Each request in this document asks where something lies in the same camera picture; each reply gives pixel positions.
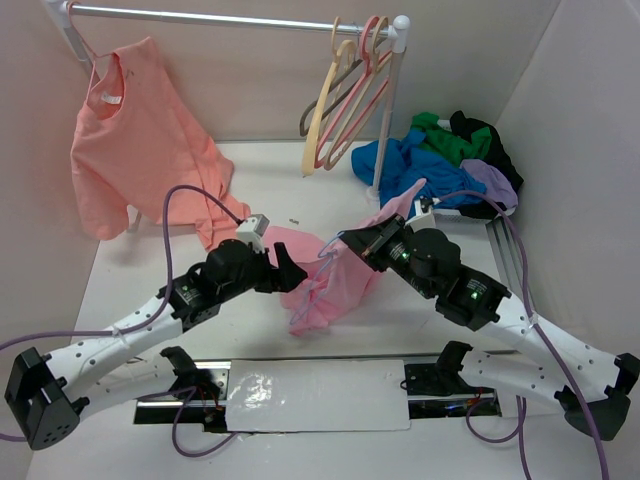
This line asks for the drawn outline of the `pink t shirt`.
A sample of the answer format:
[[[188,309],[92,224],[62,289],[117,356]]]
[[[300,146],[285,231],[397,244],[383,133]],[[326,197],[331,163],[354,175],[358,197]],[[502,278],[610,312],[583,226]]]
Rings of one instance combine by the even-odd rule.
[[[275,242],[283,242],[290,257],[308,274],[308,278],[295,290],[280,296],[282,307],[289,310],[292,316],[305,301],[312,276],[324,263],[317,259],[317,254],[328,241],[310,233],[274,226],[267,229],[264,243],[272,247]],[[312,291],[313,298],[320,293],[323,296],[298,324],[289,326],[290,334],[300,336],[308,331],[328,327],[357,308],[379,282],[381,275],[366,266],[344,243],[339,240],[336,247],[334,262],[321,275],[321,283]]]

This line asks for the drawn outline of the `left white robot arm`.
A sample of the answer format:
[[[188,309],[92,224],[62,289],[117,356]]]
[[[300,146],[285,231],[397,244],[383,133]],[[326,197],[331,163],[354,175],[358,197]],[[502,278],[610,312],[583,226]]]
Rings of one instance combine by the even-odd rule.
[[[258,251],[227,240],[98,335],[46,354],[36,348],[21,352],[5,401],[26,443],[38,451],[122,402],[155,395],[184,399],[198,389],[216,392],[212,376],[183,348],[166,347],[149,360],[143,354],[213,318],[225,302],[247,291],[289,293],[306,277],[281,242]]]

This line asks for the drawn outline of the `blue wire hanger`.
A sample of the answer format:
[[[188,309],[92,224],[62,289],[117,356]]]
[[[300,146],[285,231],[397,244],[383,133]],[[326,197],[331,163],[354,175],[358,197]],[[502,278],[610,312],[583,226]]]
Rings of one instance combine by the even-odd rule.
[[[334,262],[337,256],[337,247],[336,244],[340,240],[340,236],[343,234],[343,231],[339,231],[331,240],[329,240],[318,252],[317,259],[323,260],[323,265],[319,268],[319,270],[312,276],[308,288],[306,290],[306,298],[305,301],[295,310],[294,314],[291,316],[289,320],[289,326],[293,327],[298,324],[301,319],[309,312],[309,310],[319,301],[319,299],[323,296],[323,293],[317,295],[316,298],[313,298],[313,289],[316,288],[321,283],[321,275],[327,271],[331,264]]]

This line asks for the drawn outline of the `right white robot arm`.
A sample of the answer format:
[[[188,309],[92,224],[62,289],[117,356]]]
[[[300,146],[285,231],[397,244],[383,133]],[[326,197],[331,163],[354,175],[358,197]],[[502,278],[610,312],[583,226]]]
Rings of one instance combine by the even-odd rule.
[[[460,248],[434,228],[413,230],[399,215],[346,230],[340,240],[376,272],[393,271],[452,323],[492,337],[526,357],[508,360],[449,342],[436,362],[448,392],[489,387],[545,404],[574,429],[613,440],[631,406],[639,360],[610,354],[548,320],[528,316],[524,302],[490,276],[464,265]]]

